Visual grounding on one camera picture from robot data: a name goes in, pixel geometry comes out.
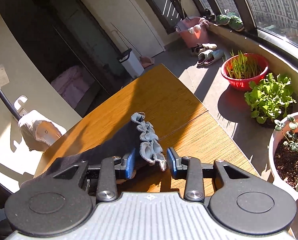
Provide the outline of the white trash bin black lid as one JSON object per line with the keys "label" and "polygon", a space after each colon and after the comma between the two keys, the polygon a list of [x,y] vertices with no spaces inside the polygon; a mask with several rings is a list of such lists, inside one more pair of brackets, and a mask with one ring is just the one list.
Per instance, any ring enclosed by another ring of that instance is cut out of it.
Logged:
{"label": "white trash bin black lid", "polygon": [[118,57],[118,61],[123,65],[125,70],[133,79],[139,77],[144,72],[142,64],[140,63],[139,59],[135,56],[131,48],[124,51]]}

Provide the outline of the white red slipper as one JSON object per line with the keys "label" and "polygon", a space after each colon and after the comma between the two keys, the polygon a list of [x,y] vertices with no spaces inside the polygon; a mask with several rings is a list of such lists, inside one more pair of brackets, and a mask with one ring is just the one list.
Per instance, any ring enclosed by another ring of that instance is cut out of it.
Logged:
{"label": "white red slipper", "polygon": [[206,51],[202,51],[198,54],[197,66],[203,66],[205,61],[210,59],[213,56],[213,50],[208,49]]}

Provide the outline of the white slipper pair far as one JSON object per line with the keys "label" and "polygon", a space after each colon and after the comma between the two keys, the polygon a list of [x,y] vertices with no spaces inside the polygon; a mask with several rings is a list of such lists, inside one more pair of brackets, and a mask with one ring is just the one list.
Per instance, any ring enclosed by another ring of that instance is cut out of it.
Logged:
{"label": "white slipper pair far", "polygon": [[198,43],[195,47],[191,48],[191,55],[197,56],[200,53],[207,50],[216,50],[217,45],[215,43]]}

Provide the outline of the dark grey sock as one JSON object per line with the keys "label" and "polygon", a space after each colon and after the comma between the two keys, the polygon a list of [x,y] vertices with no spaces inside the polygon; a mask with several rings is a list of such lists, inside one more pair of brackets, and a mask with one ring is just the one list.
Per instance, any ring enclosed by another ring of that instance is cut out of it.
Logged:
{"label": "dark grey sock", "polygon": [[105,158],[114,155],[123,157],[133,151],[137,163],[136,170],[147,164],[159,165],[162,172],[167,169],[167,161],[159,144],[159,137],[156,135],[153,125],[145,120],[143,112],[132,114],[131,120],[103,144],[79,154],[56,158],[44,173],[25,181],[20,188],[36,183],[54,172],[63,171],[81,161],[87,161],[89,165],[100,165]]}

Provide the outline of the pink dustpan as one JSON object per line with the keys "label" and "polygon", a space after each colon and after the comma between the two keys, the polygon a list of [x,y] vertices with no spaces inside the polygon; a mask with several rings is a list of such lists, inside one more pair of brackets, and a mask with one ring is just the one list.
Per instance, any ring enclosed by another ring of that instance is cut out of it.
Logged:
{"label": "pink dustpan", "polygon": [[152,59],[150,57],[140,56],[139,59],[140,59],[141,65],[144,69],[154,64],[154,59]]}

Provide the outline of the white upright vacuum cleaner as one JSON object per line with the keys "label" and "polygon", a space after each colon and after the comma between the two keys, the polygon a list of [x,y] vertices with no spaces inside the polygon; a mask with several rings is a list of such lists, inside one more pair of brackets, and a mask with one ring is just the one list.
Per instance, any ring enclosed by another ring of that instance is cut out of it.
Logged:
{"label": "white upright vacuum cleaner", "polygon": [[26,115],[27,113],[29,113],[28,111],[26,111],[23,107],[24,103],[26,102],[27,98],[24,98],[24,100],[21,100],[21,98],[18,98],[14,104],[12,104],[8,98],[5,96],[5,94],[3,93],[3,91],[0,88],[0,99],[2,100],[2,102],[5,104],[5,106],[7,107],[7,109],[9,110],[9,112],[11,113],[11,115],[14,117],[14,119],[17,121],[20,120],[20,118],[24,115]]}

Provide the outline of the green knitted shoe far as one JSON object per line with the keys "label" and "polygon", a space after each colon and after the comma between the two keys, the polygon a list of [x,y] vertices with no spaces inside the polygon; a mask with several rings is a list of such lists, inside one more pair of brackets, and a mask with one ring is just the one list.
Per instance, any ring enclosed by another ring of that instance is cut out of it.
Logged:
{"label": "green knitted shoe far", "polygon": [[230,17],[227,15],[220,14],[216,16],[217,25],[228,25],[229,21],[230,21]]}

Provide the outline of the green leafy vegetable plant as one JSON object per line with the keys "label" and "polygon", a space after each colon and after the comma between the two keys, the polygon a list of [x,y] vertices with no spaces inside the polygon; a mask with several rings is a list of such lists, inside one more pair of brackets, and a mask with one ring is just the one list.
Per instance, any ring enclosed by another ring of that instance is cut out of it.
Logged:
{"label": "green leafy vegetable plant", "polygon": [[251,91],[244,94],[245,101],[250,107],[251,118],[261,126],[275,126],[274,121],[290,114],[296,104],[292,80],[286,74],[267,74],[259,83],[249,82],[249,87]]}

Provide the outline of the white flower pot with soil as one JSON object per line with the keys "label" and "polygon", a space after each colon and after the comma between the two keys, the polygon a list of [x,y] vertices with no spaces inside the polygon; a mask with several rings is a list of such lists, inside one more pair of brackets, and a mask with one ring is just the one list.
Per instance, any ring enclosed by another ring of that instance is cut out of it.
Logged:
{"label": "white flower pot with soil", "polygon": [[273,184],[298,200],[298,112],[274,121],[268,158]]}

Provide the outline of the green knitted shoe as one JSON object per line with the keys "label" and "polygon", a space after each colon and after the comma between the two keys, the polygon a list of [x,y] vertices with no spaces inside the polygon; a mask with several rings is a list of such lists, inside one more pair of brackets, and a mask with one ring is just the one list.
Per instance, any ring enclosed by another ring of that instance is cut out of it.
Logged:
{"label": "green knitted shoe", "polygon": [[229,27],[235,31],[243,31],[244,30],[244,25],[243,25],[242,20],[236,15],[232,15],[230,17]]}
{"label": "green knitted shoe", "polygon": [[228,25],[229,21],[230,21],[230,17],[227,15],[220,14],[216,16],[217,25]]}

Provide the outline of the red basin with grass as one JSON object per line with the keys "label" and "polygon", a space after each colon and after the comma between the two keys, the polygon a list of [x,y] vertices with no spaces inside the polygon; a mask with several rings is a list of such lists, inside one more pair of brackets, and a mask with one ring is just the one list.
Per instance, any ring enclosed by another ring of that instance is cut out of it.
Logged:
{"label": "red basin with grass", "polygon": [[229,85],[239,91],[248,92],[252,89],[250,82],[259,83],[268,72],[268,60],[254,53],[238,53],[226,60],[221,66],[221,75],[229,82]]}

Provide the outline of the pink laundry bucket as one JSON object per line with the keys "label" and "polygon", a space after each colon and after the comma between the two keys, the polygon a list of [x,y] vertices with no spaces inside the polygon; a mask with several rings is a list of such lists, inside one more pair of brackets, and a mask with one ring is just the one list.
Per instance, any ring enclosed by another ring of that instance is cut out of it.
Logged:
{"label": "pink laundry bucket", "polygon": [[181,20],[175,26],[175,31],[183,39],[188,48],[208,43],[207,28],[209,22],[203,17],[191,16]]}

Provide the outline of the green knitted shoe near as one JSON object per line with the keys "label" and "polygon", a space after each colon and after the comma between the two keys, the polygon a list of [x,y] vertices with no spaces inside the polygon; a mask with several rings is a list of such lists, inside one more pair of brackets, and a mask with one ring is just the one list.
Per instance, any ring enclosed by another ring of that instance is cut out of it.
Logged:
{"label": "green knitted shoe near", "polygon": [[244,25],[243,25],[242,20],[236,15],[232,15],[230,17],[229,27],[235,31],[243,31],[244,30]]}

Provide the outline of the pink bed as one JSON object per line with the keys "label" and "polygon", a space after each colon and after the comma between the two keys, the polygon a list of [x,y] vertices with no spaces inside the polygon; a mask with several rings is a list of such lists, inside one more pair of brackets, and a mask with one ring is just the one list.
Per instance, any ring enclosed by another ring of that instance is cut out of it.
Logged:
{"label": "pink bed", "polygon": [[76,65],[65,70],[51,85],[71,108],[76,108],[94,82],[95,79],[86,68]]}

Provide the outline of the light blue slipper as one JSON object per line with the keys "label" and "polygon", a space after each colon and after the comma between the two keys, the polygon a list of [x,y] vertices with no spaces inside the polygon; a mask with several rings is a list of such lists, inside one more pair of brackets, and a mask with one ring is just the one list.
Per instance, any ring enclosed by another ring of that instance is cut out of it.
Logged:
{"label": "light blue slipper", "polygon": [[206,56],[206,60],[204,62],[204,65],[209,66],[218,60],[222,59],[224,56],[224,51],[221,49],[218,50],[212,50],[209,52],[209,54]]}

